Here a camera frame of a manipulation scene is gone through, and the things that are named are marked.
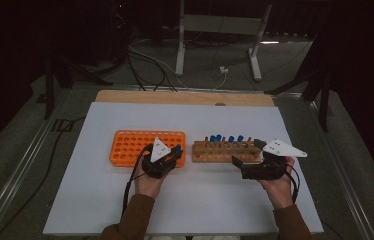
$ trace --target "white table surface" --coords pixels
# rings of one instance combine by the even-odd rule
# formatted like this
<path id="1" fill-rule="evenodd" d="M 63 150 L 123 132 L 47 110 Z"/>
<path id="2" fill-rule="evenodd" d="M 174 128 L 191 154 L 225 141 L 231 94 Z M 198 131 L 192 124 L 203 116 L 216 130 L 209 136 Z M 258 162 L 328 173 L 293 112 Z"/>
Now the white table surface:
<path id="1" fill-rule="evenodd" d="M 231 163 L 192 163 L 191 146 L 205 136 L 243 135 L 291 144 L 277 107 L 92 103 L 66 169 L 45 234 L 99 234 L 117 223 L 132 168 L 109 161 L 120 129 L 173 130 L 186 134 L 186 162 L 165 179 L 148 234 L 230 235 L 277 232 L 272 206 L 262 187 L 241 178 Z M 323 228 L 296 161 L 301 179 L 297 205 L 311 232 Z"/>

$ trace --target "blue cap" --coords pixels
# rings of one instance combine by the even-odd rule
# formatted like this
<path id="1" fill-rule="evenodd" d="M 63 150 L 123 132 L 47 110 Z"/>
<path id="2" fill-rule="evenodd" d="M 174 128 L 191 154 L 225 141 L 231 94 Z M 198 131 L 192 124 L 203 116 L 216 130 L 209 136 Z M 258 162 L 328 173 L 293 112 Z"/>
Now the blue cap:
<path id="1" fill-rule="evenodd" d="M 177 146 L 175 146 L 175 151 L 181 152 L 181 145 L 180 144 L 178 144 Z"/>

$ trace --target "person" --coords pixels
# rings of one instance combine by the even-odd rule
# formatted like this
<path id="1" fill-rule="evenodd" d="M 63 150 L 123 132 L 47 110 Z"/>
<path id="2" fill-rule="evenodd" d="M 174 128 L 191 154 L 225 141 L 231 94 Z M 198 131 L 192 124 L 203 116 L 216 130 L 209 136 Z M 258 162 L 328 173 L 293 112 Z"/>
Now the person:
<path id="1" fill-rule="evenodd" d="M 288 165 L 293 166 L 293 158 L 286 157 L 286 161 Z M 292 169 L 288 167 L 287 171 L 291 173 Z M 135 176 L 141 174 L 144 174 L 144 172 L 141 167 L 139 167 L 137 168 Z M 100 239 L 143 240 L 155 200 L 159 195 L 165 177 L 156 179 L 144 175 L 136 178 L 135 194 L 131 197 L 121 221 L 118 224 L 107 226 L 103 230 Z M 278 180 L 259 180 L 258 182 L 266 191 L 274 208 L 274 218 L 279 228 L 279 239 L 312 239 L 312 235 L 299 209 L 293 202 L 291 182 L 287 175 L 284 175 Z"/>

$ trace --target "cable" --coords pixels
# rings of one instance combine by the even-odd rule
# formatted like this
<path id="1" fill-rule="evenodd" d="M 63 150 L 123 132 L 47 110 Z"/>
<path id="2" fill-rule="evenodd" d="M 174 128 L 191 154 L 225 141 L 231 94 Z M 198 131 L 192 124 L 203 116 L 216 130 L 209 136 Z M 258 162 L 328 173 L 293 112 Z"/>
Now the cable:
<path id="1" fill-rule="evenodd" d="M 158 66 L 159 69 L 161 70 L 162 74 L 164 75 L 164 76 L 163 76 L 164 79 L 160 82 L 160 84 L 162 84 L 163 81 L 166 79 L 167 82 L 168 82 L 168 86 L 169 86 L 169 88 L 171 89 L 171 91 L 175 91 L 175 92 L 177 92 L 177 89 L 176 89 L 176 88 L 171 84 L 168 75 L 166 74 L 165 70 L 162 68 L 162 66 L 161 66 L 159 63 L 162 63 L 163 65 L 165 65 L 166 67 L 168 67 L 168 68 L 169 68 L 169 69 L 174 73 L 174 75 L 175 75 L 175 71 L 174 71 L 174 70 L 173 70 L 173 69 L 172 69 L 168 64 L 166 64 L 165 62 L 163 62 L 163 61 L 161 61 L 161 60 L 159 60 L 159 59 L 156 59 L 156 58 L 154 58 L 154 57 L 151 57 L 151 56 L 145 55 L 145 54 L 143 54 L 143 53 L 140 53 L 140 52 L 138 52 L 137 50 L 135 50 L 134 48 L 132 48 L 131 46 L 128 46 L 128 48 L 131 50 L 131 51 L 129 51 L 129 53 L 131 53 L 131 54 L 136 54 L 136 55 L 142 56 L 142 57 L 144 57 L 144 58 L 147 58 L 147 59 L 153 61 L 152 63 L 155 64 L 156 66 Z M 157 90 L 157 87 L 159 87 L 160 84 L 156 85 L 154 91 Z"/>
<path id="2" fill-rule="evenodd" d="M 46 174 L 44 175 L 40 184 L 37 186 L 37 188 L 31 194 L 31 196 L 25 201 L 25 203 L 19 208 L 19 210 L 7 221 L 7 223 L 0 229 L 0 235 L 13 222 L 13 220 L 15 220 L 15 218 L 25 209 L 25 207 L 31 202 L 31 200 L 35 197 L 35 195 L 38 193 L 38 191 L 43 186 L 43 184 L 46 181 L 47 177 L 49 176 L 50 170 L 52 168 L 53 159 L 54 159 L 54 155 L 55 155 L 55 152 L 56 152 L 56 147 L 57 147 L 57 144 L 58 144 L 59 139 L 62 136 L 62 134 L 65 132 L 65 130 L 69 130 L 73 126 L 74 123 L 76 123 L 80 120 L 84 120 L 84 119 L 85 119 L 85 117 L 78 118 L 78 119 L 75 119 L 75 120 L 63 119 L 65 121 L 68 121 L 69 123 L 59 132 L 59 135 L 57 136 L 57 138 L 55 140 L 55 143 L 54 143 L 53 149 L 52 149 L 52 153 L 51 153 L 50 158 L 49 158 L 49 163 L 48 163 L 48 166 L 47 166 Z"/>
<path id="3" fill-rule="evenodd" d="M 339 237 L 339 239 L 341 239 L 341 240 L 343 240 L 343 237 L 342 237 L 342 235 L 340 235 L 340 233 L 338 233 L 336 230 L 334 230 L 334 228 L 332 228 L 330 225 L 328 225 L 326 222 L 324 222 L 323 220 L 321 220 L 321 222 L 325 225 L 325 226 L 327 226 L 331 231 L 333 231 L 336 235 L 337 235 L 337 237 Z"/>
<path id="4" fill-rule="evenodd" d="M 284 174 L 286 174 L 287 177 L 290 179 L 290 181 L 293 183 L 293 194 L 292 194 L 292 198 L 293 198 L 293 203 L 295 203 L 296 199 L 297 199 L 297 196 L 299 194 L 299 186 L 300 186 L 300 178 L 299 178 L 299 175 L 297 174 L 296 170 L 293 168 L 293 166 L 290 166 L 290 165 L 287 164 L 296 173 L 296 176 L 297 176 L 299 184 L 296 184 L 296 181 L 294 180 L 294 178 L 292 177 L 292 175 L 286 169 L 284 169 L 283 167 L 281 167 L 278 163 L 272 161 L 269 158 L 265 158 L 265 161 L 268 161 L 272 165 L 274 165 L 274 166 L 276 166 L 276 167 L 284 170 Z"/>
<path id="5" fill-rule="evenodd" d="M 225 84 L 225 82 L 226 82 L 226 80 L 227 80 L 227 73 L 223 73 L 223 74 L 224 74 L 224 80 L 222 80 L 222 83 L 221 83 L 218 87 L 212 88 L 211 90 L 216 90 L 216 89 L 222 87 L 222 85 Z"/>
<path id="6" fill-rule="evenodd" d="M 130 58 L 133 58 L 133 59 L 140 60 L 140 61 L 149 62 L 149 63 L 152 63 L 152 64 L 155 64 L 155 65 L 156 65 L 155 62 L 150 61 L 150 60 L 148 60 L 148 59 L 143 59 L 143 58 L 139 58 L 139 57 L 134 57 L 134 56 L 132 56 L 132 55 L 129 55 L 129 57 L 130 57 Z M 137 77 L 138 77 L 138 79 L 140 79 L 140 80 L 142 80 L 142 81 L 144 81 L 144 82 L 146 82 L 146 83 L 148 83 L 148 84 L 156 85 L 154 91 L 156 91 L 156 89 L 157 89 L 157 88 L 158 88 L 158 87 L 159 87 L 159 86 L 160 86 L 160 85 L 165 81 L 165 79 L 166 79 L 166 73 L 163 72 L 162 80 L 161 80 L 158 84 L 155 84 L 155 83 L 152 83 L 152 82 L 147 81 L 146 79 L 140 77 L 140 75 L 138 75 L 138 72 L 137 72 L 137 71 L 136 71 L 136 73 L 137 73 Z"/>
<path id="7" fill-rule="evenodd" d="M 137 170 L 137 167 L 138 167 L 138 164 L 140 163 L 140 160 L 141 158 L 143 157 L 143 154 L 146 150 L 150 151 L 150 148 L 152 148 L 153 145 L 152 144 L 149 144 L 147 145 L 146 147 L 143 148 L 143 150 L 141 150 L 140 154 L 138 155 L 137 157 L 137 160 L 135 162 L 135 165 L 134 165 L 134 168 L 133 168 L 133 171 L 131 172 L 131 176 L 130 176 L 130 180 L 127 182 L 127 185 L 125 186 L 125 191 L 124 191 L 124 200 L 123 200 L 123 203 L 122 203 L 122 214 L 121 214 L 121 219 L 122 219 L 122 216 L 124 216 L 124 212 L 125 210 L 127 209 L 127 206 L 128 206 L 128 195 L 130 193 L 130 188 L 131 188 L 131 183 L 134 179 L 136 178 L 139 178 L 141 176 L 143 176 L 144 174 L 141 174 L 140 176 L 137 176 L 137 177 L 134 177 L 135 175 L 135 172 Z"/>
<path id="8" fill-rule="evenodd" d="M 140 82 L 140 76 L 138 75 L 138 72 L 134 69 L 133 65 L 132 65 L 132 62 L 131 62 L 131 57 L 128 56 L 127 57 L 127 63 L 128 63 L 128 68 L 131 69 L 133 75 L 134 75 L 134 78 L 135 80 L 137 81 L 137 84 L 138 86 L 143 90 L 143 91 L 146 91 L 146 89 L 144 88 L 143 84 Z"/>

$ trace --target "sleeve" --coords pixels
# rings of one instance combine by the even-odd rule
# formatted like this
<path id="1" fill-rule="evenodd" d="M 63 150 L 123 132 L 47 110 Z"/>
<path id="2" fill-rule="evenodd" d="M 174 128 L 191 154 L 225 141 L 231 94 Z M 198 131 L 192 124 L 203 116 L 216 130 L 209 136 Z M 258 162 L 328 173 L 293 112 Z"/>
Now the sleeve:
<path id="1" fill-rule="evenodd" d="M 296 204 L 274 210 L 274 217 L 281 240 L 312 239 L 308 226 L 306 226 Z"/>
<path id="2" fill-rule="evenodd" d="M 107 226 L 100 240 L 143 240 L 155 200 L 149 196 L 136 194 L 122 216 L 121 222 Z"/>

